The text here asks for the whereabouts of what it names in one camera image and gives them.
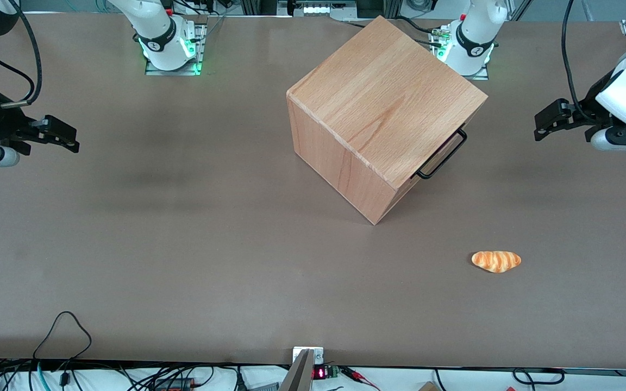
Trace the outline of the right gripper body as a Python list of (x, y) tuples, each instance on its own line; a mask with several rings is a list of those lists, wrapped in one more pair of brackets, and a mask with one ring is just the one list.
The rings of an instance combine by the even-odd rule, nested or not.
[(3, 109), (2, 103), (10, 103), (11, 99), (0, 93), (0, 144), (4, 141), (32, 141), (36, 131), (30, 124), (33, 119), (28, 118), (21, 108)]

